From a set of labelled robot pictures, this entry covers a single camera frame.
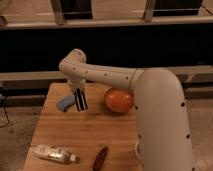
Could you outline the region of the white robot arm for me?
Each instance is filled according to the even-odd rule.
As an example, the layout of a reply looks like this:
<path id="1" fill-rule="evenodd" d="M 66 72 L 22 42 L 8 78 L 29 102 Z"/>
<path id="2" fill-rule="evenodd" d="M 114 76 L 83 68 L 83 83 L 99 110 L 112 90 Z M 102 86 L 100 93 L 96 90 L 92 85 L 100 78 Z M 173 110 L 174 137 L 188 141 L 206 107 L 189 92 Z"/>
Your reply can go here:
<path id="1" fill-rule="evenodd" d="M 185 95 L 172 71 L 89 64 L 80 49 L 71 50 L 59 70 L 71 82 L 79 110 L 86 106 L 87 80 L 134 95 L 135 153 L 143 171 L 195 171 Z"/>

